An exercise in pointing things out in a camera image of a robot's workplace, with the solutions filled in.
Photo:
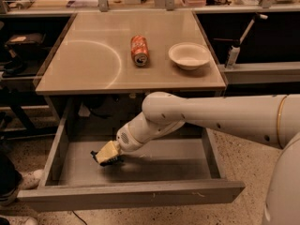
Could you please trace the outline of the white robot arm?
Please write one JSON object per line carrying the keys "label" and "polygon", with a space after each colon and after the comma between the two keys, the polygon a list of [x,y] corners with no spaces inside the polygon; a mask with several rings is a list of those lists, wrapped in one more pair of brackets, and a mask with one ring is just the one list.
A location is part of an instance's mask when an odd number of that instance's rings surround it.
{"label": "white robot arm", "polygon": [[155,92],[145,97],[142,111],[117,131],[116,139],[93,157],[105,166],[185,123],[278,145],[282,153],[265,199],[262,225],[300,225],[299,109],[299,95],[183,98]]}

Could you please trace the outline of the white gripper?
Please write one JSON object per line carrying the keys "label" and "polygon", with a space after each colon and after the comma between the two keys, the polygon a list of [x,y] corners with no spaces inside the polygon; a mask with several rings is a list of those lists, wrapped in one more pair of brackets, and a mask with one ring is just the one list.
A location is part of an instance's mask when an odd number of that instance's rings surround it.
{"label": "white gripper", "polygon": [[116,161],[124,152],[133,152],[140,149],[144,145],[142,129],[128,122],[123,125],[116,134],[116,141],[107,142],[97,153],[96,161],[98,164],[108,164]]}

